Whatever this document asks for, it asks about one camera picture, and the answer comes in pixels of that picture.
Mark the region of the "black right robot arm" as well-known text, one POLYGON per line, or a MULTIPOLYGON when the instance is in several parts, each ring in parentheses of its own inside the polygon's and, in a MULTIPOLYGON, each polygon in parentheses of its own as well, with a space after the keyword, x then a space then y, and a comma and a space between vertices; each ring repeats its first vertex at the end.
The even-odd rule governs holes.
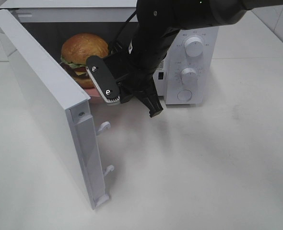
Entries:
POLYGON ((279 0, 140 0, 133 13, 138 27, 130 43, 105 58, 88 57, 86 70, 107 104, 136 97, 154 117, 163 108, 153 74, 180 30, 232 25, 251 9, 280 4, 279 0))

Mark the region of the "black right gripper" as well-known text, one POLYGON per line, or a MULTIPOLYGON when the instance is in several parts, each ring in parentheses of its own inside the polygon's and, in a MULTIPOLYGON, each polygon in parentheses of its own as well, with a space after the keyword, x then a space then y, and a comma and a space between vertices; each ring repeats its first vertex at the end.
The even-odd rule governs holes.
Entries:
POLYGON ((149 109, 151 118, 163 111, 153 81, 154 70, 132 65, 121 52, 103 59, 88 57, 86 70, 105 103, 124 104, 136 97, 149 109))

